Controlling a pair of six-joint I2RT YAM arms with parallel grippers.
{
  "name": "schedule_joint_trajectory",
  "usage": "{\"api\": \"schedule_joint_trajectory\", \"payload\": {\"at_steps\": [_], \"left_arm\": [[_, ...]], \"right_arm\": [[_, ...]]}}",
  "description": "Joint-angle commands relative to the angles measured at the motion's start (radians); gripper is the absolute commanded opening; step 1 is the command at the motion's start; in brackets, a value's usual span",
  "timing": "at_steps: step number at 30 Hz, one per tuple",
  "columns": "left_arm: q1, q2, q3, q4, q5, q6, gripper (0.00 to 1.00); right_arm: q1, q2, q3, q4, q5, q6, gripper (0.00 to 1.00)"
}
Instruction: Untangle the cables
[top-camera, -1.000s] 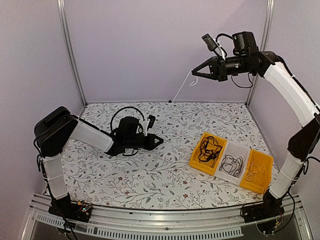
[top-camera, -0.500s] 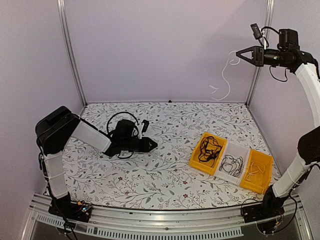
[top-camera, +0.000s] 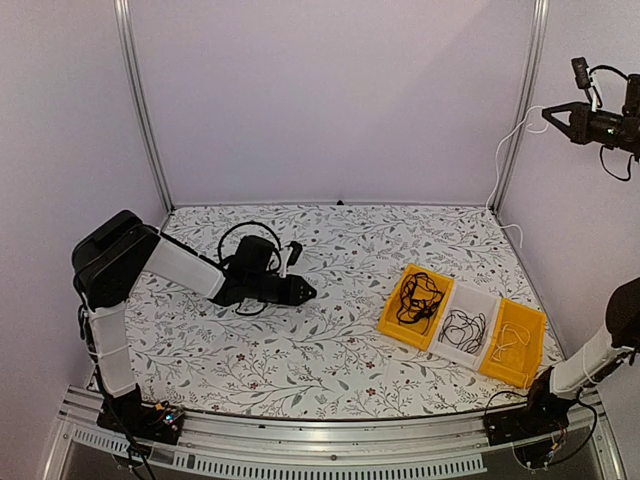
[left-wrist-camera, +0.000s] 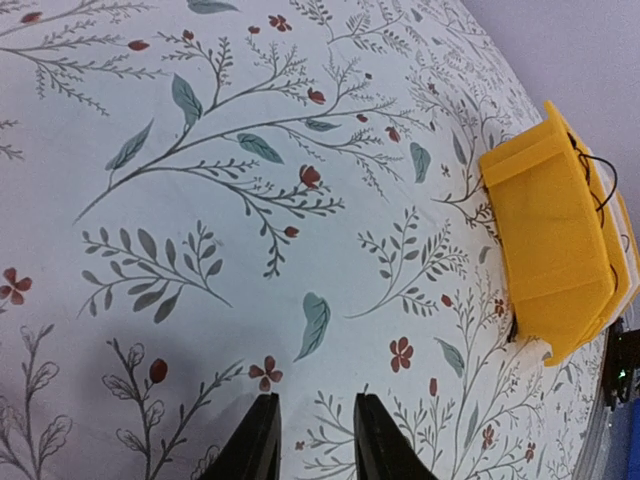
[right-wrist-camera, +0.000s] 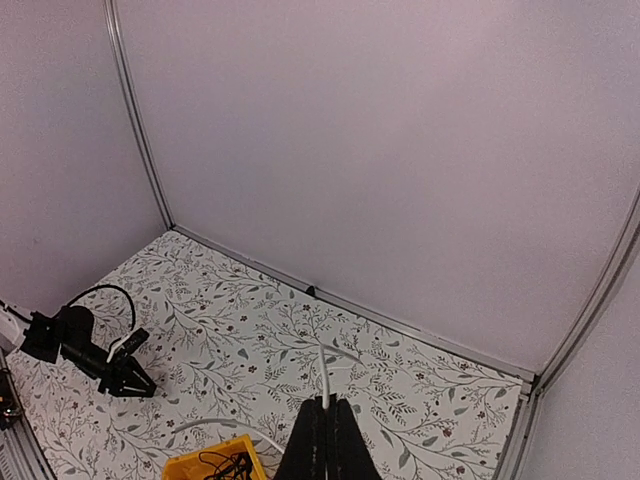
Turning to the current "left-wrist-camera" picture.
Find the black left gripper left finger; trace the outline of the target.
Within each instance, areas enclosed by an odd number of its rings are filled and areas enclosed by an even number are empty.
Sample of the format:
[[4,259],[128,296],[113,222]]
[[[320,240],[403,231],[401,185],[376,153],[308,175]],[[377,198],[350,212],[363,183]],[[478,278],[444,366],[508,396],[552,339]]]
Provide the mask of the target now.
[[259,395],[201,480],[280,478],[280,400]]

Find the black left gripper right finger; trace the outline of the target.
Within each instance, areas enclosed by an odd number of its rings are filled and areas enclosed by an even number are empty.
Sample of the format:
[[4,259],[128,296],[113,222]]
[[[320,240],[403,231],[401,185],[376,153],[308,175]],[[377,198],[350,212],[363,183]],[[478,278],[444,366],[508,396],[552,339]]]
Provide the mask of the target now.
[[358,479],[437,479],[418,458],[377,395],[356,395],[354,448]]

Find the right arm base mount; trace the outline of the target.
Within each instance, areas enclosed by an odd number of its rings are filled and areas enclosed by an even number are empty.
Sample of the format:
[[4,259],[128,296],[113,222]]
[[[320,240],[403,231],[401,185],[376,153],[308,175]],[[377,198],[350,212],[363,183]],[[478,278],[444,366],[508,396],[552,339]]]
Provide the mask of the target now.
[[639,331],[626,330],[619,317],[607,333],[601,385],[605,405],[614,411],[630,399],[634,373],[639,369]]

